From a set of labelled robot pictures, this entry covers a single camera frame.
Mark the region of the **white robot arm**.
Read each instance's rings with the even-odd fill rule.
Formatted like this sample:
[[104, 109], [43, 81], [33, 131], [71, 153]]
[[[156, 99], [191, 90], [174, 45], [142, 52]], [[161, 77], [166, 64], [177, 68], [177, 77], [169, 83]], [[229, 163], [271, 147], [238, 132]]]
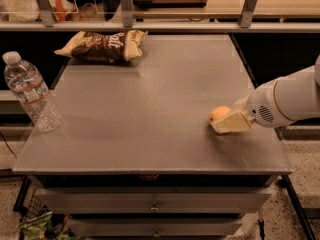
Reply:
[[254, 123], [275, 128], [320, 117], [320, 56], [314, 66], [260, 85], [232, 108], [210, 112], [209, 122], [218, 134], [244, 132]]

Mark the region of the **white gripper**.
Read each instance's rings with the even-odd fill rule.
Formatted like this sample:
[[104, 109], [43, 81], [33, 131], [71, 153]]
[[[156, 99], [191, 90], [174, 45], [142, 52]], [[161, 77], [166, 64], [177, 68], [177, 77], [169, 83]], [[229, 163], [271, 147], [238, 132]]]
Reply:
[[288, 78], [279, 77], [260, 85], [248, 98], [244, 97], [233, 104], [234, 109], [217, 121], [211, 122], [219, 133], [244, 132], [251, 129], [251, 123], [240, 110], [248, 110], [257, 124], [267, 128], [287, 126], [294, 122], [289, 115], [291, 100]]

